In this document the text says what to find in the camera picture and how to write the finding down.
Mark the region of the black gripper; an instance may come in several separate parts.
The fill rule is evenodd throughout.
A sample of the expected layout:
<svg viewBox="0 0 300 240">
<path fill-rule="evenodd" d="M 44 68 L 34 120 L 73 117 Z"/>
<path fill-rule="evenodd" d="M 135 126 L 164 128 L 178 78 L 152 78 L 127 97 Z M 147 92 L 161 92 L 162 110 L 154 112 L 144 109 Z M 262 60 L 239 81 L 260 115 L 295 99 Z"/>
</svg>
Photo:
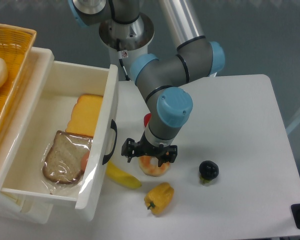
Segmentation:
<svg viewBox="0 0 300 240">
<path fill-rule="evenodd" d="M 178 146 L 159 146 L 150 144 L 145 138 L 135 142 L 132 138 L 127 138 L 121 147 L 121 155 L 127 158 L 130 163 L 132 158 L 150 156 L 158 159 L 157 166 L 160 168 L 165 163 L 174 163 L 178 155 Z"/>
</svg>

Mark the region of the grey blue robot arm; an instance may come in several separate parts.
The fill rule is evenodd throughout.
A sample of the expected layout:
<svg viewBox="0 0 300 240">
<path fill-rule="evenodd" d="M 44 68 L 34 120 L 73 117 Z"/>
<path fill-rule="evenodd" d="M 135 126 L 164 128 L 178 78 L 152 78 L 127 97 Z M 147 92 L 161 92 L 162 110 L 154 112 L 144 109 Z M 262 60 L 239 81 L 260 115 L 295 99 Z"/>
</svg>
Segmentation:
<svg viewBox="0 0 300 240">
<path fill-rule="evenodd" d="M 150 111 L 141 139 L 128 138 L 121 155 L 128 160 L 151 156 L 162 165 L 175 161 L 178 148 L 173 140 L 193 108 L 192 98 L 182 85 L 222 70 L 225 54 L 219 43 L 207 41 L 189 0 L 161 0 L 177 53 L 159 60 L 148 53 L 155 29 L 152 20 L 141 12 L 141 4 L 139 0 L 68 2 L 79 25 L 99 24 L 99 37 L 108 49 L 110 62 L 119 69 L 119 79 L 134 82 Z"/>
</svg>

